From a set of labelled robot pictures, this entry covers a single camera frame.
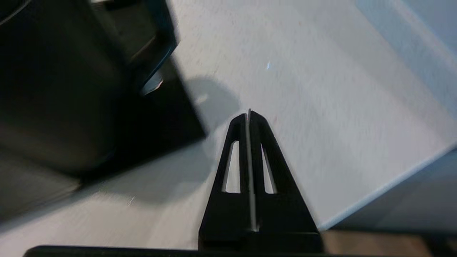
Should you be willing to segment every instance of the white surface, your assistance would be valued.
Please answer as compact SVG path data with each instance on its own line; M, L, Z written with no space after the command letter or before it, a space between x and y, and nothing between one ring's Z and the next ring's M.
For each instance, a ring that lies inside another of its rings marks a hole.
M3 225L0 256L40 244L196 248L228 122L248 108L270 121L320 228L457 141L457 122L352 1L173 7L174 57L210 136Z

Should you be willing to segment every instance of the white table surface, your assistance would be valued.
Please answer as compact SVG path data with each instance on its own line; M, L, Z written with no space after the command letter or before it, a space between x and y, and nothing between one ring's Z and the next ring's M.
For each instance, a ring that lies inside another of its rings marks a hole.
M203 142L0 227L0 256L41 244L195 249L231 118L269 121L326 229L457 141L457 122L352 1L171 3Z

